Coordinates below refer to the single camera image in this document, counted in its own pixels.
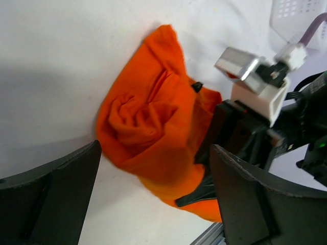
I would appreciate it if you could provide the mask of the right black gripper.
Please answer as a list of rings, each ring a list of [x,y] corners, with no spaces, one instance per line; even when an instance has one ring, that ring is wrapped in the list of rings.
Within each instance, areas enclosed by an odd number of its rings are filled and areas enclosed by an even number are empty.
[[[275,158],[308,144],[307,108],[308,102],[299,99],[283,107],[277,121],[269,126],[267,119],[242,103],[225,100],[214,107],[195,162],[208,165],[209,147],[216,144],[240,159],[268,170]]]

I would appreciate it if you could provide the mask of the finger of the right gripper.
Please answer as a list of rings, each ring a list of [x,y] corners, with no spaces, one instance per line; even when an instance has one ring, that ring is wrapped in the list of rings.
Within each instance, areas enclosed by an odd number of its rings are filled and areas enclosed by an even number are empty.
[[[193,203],[216,199],[217,196],[213,178],[212,176],[205,176],[193,192],[178,198],[175,203],[178,207],[184,207]]]

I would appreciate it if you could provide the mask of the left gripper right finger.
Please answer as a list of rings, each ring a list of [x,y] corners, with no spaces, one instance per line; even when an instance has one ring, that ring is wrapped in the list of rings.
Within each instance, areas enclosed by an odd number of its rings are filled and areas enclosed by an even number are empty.
[[[212,145],[210,166],[227,244],[326,244],[326,192]]]

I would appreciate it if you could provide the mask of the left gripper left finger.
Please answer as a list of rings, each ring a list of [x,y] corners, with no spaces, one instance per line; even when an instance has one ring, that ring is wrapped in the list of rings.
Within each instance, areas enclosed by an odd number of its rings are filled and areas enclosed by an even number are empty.
[[[1,179],[1,244],[78,244],[102,149],[92,143]]]

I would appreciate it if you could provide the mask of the orange t shirt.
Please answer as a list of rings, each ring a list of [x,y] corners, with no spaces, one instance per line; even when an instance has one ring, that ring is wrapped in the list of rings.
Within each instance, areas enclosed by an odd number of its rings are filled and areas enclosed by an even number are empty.
[[[175,30],[159,26],[114,81],[96,123],[105,157],[172,207],[205,175],[194,158],[222,102],[218,91],[194,84]]]

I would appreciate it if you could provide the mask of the white perforated plastic basket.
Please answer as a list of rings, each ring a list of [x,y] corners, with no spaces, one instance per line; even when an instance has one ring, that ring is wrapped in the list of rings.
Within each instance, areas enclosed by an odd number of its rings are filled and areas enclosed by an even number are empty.
[[[326,1],[272,2],[270,15],[270,46],[278,52],[287,43],[297,43],[312,21],[326,12]]]

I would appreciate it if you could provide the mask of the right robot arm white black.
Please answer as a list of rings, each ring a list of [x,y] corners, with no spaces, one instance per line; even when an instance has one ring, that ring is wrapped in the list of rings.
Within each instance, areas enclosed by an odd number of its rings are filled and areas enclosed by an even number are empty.
[[[241,160],[268,171],[272,161],[306,145],[307,153],[296,166],[326,184],[326,72],[307,77],[286,96],[273,126],[241,102],[225,100],[214,108],[207,133],[195,155],[205,166],[199,186],[176,200],[178,207],[216,198],[209,168],[211,145],[226,149]]]

